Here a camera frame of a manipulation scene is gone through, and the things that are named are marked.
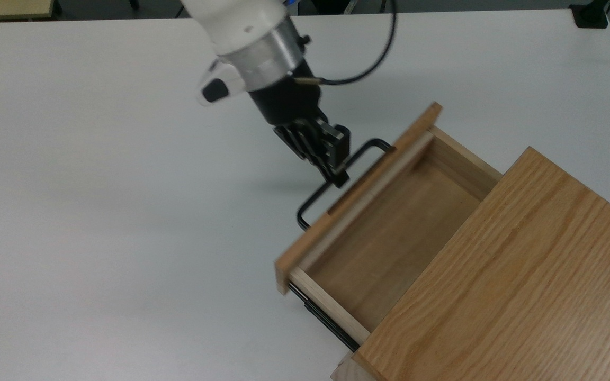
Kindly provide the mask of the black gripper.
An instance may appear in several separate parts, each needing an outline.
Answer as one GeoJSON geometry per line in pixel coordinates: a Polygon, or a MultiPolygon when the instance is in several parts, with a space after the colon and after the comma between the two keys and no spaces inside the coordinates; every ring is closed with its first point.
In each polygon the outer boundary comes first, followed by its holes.
{"type": "Polygon", "coordinates": [[[317,167],[320,174],[337,188],[348,180],[345,161],[349,156],[351,132],[343,125],[331,125],[317,118],[320,111],[320,88],[299,85],[295,78],[312,77],[307,61],[303,60],[291,74],[274,84],[248,94],[274,133],[303,161],[317,167]]]}

